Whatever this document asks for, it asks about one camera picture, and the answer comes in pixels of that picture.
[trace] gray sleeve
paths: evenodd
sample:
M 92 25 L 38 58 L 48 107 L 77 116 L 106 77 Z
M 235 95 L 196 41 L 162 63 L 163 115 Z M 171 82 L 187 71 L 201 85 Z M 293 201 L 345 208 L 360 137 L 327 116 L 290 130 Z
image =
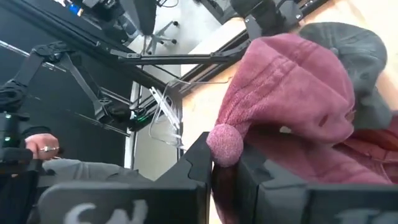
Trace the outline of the gray sleeve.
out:
M 56 182 L 69 180 L 89 180 L 104 182 L 151 182 L 138 173 L 138 170 L 123 168 L 114 164 L 82 162 L 73 159 L 56 159 L 43 163 L 47 172 L 53 170 Z

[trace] white floor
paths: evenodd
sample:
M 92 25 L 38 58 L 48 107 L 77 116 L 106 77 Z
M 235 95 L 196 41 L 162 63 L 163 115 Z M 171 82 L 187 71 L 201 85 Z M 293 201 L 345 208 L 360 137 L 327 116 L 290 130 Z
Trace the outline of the white floor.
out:
M 172 6 L 177 1 L 168 0 L 166 5 Z M 178 21 L 180 23 L 179 27 L 172 26 L 166 32 L 167 37 L 177 39 L 178 43 L 176 45 L 171 43 L 159 44 L 156 54 L 186 54 L 220 26 L 220 23 L 204 6 L 196 5 L 192 0 L 180 0 L 174 8 L 158 8 L 155 29 L 162 28 L 169 21 Z M 143 42 L 143 37 L 138 37 L 129 47 L 136 52 L 140 52 Z M 175 75 L 180 75 L 179 65 L 165 65 L 162 67 Z M 164 82 L 170 80 L 170 75 L 166 75 L 159 69 L 154 67 L 146 67 L 144 69 Z M 148 94 L 147 91 L 144 91 L 144 98 Z M 177 151 L 175 147 L 151 139 L 148 132 L 148 126 L 138 132 L 134 168 L 139 169 L 139 172 L 147 178 L 155 180 L 176 163 Z M 130 144 L 127 144 L 126 150 L 130 150 L 130 148 Z M 129 162 L 130 159 L 127 154 L 126 167 L 129 167 Z

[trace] black wall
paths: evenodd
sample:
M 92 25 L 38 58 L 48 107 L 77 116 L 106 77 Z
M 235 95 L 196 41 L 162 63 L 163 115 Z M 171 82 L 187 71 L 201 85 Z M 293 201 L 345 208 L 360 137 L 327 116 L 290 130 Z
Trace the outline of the black wall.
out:
M 67 9 L 57 6 L 54 10 Z M 0 40 L 26 52 L 35 45 L 56 41 L 42 30 L 2 8 L 0 8 Z M 130 79 L 118 75 L 91 58 L 86 56 L 83 58 L 85 67 L 99 85 L 129 98 L 132 83 Z M 24 59 L 23 56 L 0 47 L 0 83 L 11 79 Z M 32 124 L 45 125 L 52 129 L 61 146 L 66 149 L 64 157 L 123 164 L 125 140 L 123 135 L 92 125 L 62 110 L 68 109 L 93 117 L 91 101 L 69 72 L 41 68 L 29 90 L 32 95 L 42 101 L 29 98 L 22 111 L 30 114 Z

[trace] red fleece hat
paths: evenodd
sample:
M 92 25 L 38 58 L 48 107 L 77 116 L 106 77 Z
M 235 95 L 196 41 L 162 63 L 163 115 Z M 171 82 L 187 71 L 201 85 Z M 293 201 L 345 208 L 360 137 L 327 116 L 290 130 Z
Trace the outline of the red fleece hat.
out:
M 345 140 L 353 126 L 353 86 L 330 50 L 293 34 L 254 40 L 221 104 L 207 143 L 216 164 L 231 166 L 252 125 L 284 126 L 322 143 Z

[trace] wooden surface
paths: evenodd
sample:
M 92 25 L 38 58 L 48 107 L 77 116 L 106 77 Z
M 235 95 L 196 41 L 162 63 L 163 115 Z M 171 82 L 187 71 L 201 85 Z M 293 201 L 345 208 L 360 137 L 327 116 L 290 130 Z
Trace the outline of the wooden surface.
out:
M 329 0 L 301 23 L 304 25 L 311 22 L 345 22 L 377 33 L 384 41 L 389 57 L 387 67 L 379 77 L 377 87 L 393 110 L 398 110 L 398 43 L 395 43 L 398 40 L 397 9 L 397 0 Z M 239 33 L 244 24 L 242 19 L 234 19 L 233 26 L 227 26 L 228 28 L 221 28 L 222 31 L 218 31 L 206 39 L 192 53 L 214 52 L 223 45 L 222 43 L 227 43 L 232 38 L 232 36 L 228 37 L 224 34 Z M 221 72 L 212 82 L 228 81 L 230 77 L 234 76 L 238 63 Z M 187 73 L 191 68 L 190 65 L 183 66 L 182 74 Z M 191 145 L 202 132 L 212 129 L 227 88 L 228 84 L 203 85 L 184 98 L 183 142 L 185 145 Z M 210 209 L 210 223 L 221 223 L 213 204 Z

